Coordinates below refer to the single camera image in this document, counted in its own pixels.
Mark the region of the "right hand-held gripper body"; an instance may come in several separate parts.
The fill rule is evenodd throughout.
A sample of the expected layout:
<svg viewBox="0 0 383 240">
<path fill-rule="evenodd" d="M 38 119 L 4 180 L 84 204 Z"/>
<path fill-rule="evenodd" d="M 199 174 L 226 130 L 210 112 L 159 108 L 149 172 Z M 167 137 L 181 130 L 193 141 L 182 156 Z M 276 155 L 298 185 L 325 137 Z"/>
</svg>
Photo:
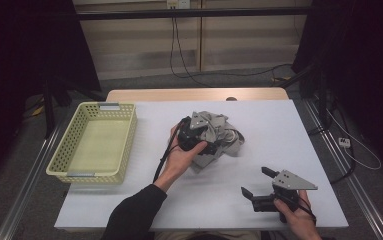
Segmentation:
<svg viewBox="0 0 383 240">
<path fill-rule="evenodd" d="M 272 187 L 274 189 L 275 199 L 282 200 L 292 211 L 302 209 L 310 214 L 313 217 L 313 220 L 316 221 L 316 216 L 313 214 L 311 208 L 304 207 L 300 203 L 302 198 L 298 193 L 299 190 L 317 190 L 318 187 L 315 184 L 288 170 L 282 170 L 273 179 Z"/>
</svg>

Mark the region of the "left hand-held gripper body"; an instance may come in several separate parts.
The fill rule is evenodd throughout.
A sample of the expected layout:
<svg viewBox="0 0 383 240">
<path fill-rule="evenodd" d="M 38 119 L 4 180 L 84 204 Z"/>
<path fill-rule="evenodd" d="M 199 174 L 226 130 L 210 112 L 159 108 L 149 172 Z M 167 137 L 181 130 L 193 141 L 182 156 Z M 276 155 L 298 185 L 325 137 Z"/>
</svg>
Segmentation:
<svg viewBox="0 0 383 240">
<path fill-rule="evenodd" d="M 202 134 L 208 129 L 208 121 L 203 118 L 202 113 L 193 112 L 187 116 L 180 126 L 178 134 L 179 147 L 184 151 L 193 149 L 202 141 Z"/>
</svg>

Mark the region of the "grey garment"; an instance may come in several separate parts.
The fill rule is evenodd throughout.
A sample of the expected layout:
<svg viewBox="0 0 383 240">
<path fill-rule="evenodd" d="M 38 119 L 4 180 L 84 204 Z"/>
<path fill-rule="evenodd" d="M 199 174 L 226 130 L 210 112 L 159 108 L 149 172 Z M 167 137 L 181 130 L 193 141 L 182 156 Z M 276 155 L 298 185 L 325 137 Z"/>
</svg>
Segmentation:
<svg viewBox="0 0 383 240">
<path fill-rule="evenodd" d="M 223 114 L 207 111 L 193 112 L 190 129 L 198 131 L 197 140 L 214 145 L 213 153 L 201 152 L 193 159 L 191 169 L 195 173 L 201 172 L 223 154 L 235 156 L 245 142 L 244 136 L 228 122 L 228 117 Z"/>
</svg>

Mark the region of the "pale yellow perforated basket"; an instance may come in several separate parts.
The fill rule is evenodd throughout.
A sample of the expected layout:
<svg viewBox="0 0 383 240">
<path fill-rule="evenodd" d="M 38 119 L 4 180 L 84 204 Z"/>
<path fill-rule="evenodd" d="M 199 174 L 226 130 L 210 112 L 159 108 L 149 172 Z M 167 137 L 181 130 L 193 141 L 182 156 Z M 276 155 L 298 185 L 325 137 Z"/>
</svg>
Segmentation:
<svg viewBox="0 0 383 240">
<path fill-rule="evenodd" d="M 136 126 L 133 103 L 79 104 L 46 173 L 64 183 L 122 183 Z"/>
</svg>

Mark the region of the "person's right hand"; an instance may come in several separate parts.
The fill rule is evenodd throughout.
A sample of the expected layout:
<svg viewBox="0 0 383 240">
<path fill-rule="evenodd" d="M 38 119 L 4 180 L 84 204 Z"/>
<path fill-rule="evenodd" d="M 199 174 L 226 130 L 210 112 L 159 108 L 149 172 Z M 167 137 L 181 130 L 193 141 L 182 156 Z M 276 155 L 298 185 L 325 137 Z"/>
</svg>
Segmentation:
<svg viewBox="0 0 383 240">
<path fill-rule="evenodd" d="M 285 216 L 290 230 L 299 240 L 322 240 L 310 214 L 302 209 L 292 211 L 280 199 L 275 199 L 274 205 Z"/>
</svg>

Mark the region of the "person's left hand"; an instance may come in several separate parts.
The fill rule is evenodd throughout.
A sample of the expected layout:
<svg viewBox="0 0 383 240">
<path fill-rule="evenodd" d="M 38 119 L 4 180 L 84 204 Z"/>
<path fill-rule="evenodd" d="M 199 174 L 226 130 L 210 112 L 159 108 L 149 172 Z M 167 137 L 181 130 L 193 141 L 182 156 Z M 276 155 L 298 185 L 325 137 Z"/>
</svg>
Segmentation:
<svg viewBox="0 0 383 240">
<path fill-rule="evenodd" d="M 172 149 L 166 159 L 163 171 L 154 181 L 154 185 L 164 192 L 167 192 L 172 184 L 187 170 L 193 159 L 205 149 L 207 143 L 202 141 L 193 149 L 184 151 L 177 146 L 177 134 L 175 133 L 176 126 L 171 129 L 171 137 L 173 138 Z"/>
</svg>

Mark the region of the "white table cover board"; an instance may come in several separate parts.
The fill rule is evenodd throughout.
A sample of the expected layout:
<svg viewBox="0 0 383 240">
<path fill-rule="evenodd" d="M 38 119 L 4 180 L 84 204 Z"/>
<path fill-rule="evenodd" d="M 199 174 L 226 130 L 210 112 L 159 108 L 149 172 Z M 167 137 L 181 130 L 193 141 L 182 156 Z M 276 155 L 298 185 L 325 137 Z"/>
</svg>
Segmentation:
<svg viewBox="0 0 383 240">
<path fill-rule="evenodd" d="M 152 182 L 168 143 L 171 128 L 194 111 L 227 116 L 245 138 L 234 157 L 224 155 L 200 173 L 187 170 L 169 189 L 153 221 L 155 231 L 280 230 L 273 212 L 256 212 L 241 193 L 272 193 L 261 171 L 288 170 L 315 185 L 309 194 L 321 228 L 340 228 L 348 222 L 290 100 L 139 102 L 138 124 L 120 185 L 70 187 L 55 225 L 70 231 L 101 229 L 113 209 Z"/>
</svg>

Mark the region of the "black stand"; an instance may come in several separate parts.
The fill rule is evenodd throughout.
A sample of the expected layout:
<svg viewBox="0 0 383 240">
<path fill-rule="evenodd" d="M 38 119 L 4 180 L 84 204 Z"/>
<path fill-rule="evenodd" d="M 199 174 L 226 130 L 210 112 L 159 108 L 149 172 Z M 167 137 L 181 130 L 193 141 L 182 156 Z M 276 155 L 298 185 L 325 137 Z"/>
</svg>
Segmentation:
<svg viewBox="0 0 383 240">
<path fill-rule="evenodd" d="M 50 137 L 56 126 L 52 103 L 53 100 L 56 100 L 60 106 L 69 106 L 72 102 L 72 98 L 68 93 L 69 90 L 74 90 L 94 101 L 101 102 L 105 100 L 103 96 L 94 93 L 92 90 L 88 90 L 77 83 L 68 81 L 65 78 L 59 76 L 42 75 L 41 79 L 46 120 L 46 139 Z"/>
<path fill-rule="evenodd" d="M 311 63 L 295 76 L 280 84 L 279 87 L 286 89 L 298 83 L 302 98 L 318 97 L 318 118 L 320 129 L 325 131 L 329 128 L 327 117 L 327 82 L 326 75 L 319 64 Z"/>
</svg>

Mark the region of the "black horizontal bar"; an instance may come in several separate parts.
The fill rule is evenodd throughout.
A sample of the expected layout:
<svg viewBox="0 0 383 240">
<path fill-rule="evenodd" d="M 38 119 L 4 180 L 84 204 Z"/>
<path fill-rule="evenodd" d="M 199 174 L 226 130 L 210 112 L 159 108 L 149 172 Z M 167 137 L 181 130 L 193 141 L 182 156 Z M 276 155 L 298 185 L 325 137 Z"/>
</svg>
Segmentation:
<svg viewBox="0 0 383 240">
<path fill-rule="evenodd" d="M 219 8 L 219 9 L 175 9 L 175 10 L 142 10 L 116 12 L 80 12 L 75 15 L 78 20 L 130 20 L 130 19 L 163 19 L 194 17 L 241 17 L 241 16 L 288 16 L 307 15 L 315 7 L 273 7 L 273 8 Z"/>
</svg>

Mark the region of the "black curtain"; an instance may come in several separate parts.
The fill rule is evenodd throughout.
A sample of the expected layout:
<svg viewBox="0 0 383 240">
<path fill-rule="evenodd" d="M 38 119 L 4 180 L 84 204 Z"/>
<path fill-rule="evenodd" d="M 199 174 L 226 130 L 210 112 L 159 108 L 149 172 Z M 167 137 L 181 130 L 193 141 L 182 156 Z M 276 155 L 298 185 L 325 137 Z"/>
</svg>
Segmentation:
<svg viewBox="0 0 383 240">
<path fill-rule="evenodd" d="M 0 163 L 34 94 L 67 104 L 67 91 L 100 83 L 73 0 L 0 0 Z"/>
<path fill-rule="evenodd" d="M 312 0 L 292 69 L 316 61 L 383 161 L 383 0 Z"/>
</svg>

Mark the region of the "aluminium rail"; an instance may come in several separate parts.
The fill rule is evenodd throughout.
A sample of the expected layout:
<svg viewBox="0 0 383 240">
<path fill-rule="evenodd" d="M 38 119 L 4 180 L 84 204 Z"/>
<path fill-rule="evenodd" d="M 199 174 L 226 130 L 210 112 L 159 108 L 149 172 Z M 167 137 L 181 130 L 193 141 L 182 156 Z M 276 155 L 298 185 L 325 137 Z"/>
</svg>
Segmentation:
<svg viewBox="0 0 383 240">
<path fill-rule="evenodd" d="M 365 171 L 376 174 L 382 169 L 379 158 L 358 138 L 353 136 L 346 122 L 340 122 L 327 109 L 329 128 L 320 129 L 317 102 L 303 101 L 314 128 L 309 131 L 309 137 L 314 141 L 322 166 L 327 174 L 340 206 L 350 224 L 355 218 L 350 217 L 349 211 L 355 211 L 367 226 L 363 234 L 371 236 L 373 240 L 383 240 L 383 215 L 380 213 L 371 195 L 369 185 L 365 185 L 357 172 Z M 348 138 L 350 148 L 343 148 L 338 144 L 339 138 Z"/>
<path fill-rule="evenodd" d="M 62 115 L 55 122 L 53 130 L 43 140 L 43 144 L 36 156 L 28 175 L 18 192 L 15 201 L 0 226 L 0 240 L 12 240 L 17 227 L 29 204 L 32 193 L 38 183 L 40 175 L 45 170 L 56 142 L 60 139 L 61 130 L 66 122 L 66 115 Z"/>
</svg>

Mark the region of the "white wall socket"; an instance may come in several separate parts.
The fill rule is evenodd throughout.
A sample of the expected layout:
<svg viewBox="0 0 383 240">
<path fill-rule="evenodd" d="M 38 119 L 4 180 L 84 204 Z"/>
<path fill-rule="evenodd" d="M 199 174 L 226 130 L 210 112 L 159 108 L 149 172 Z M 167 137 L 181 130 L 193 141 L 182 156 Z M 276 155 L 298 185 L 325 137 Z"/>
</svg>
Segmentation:
<svg viewBox="0 0 383 240">
<path fill-rule="evenodd" d="M 190 0 L 166 0 L 168 9 L 189 9 L 191 7 Z"/>
</svg>

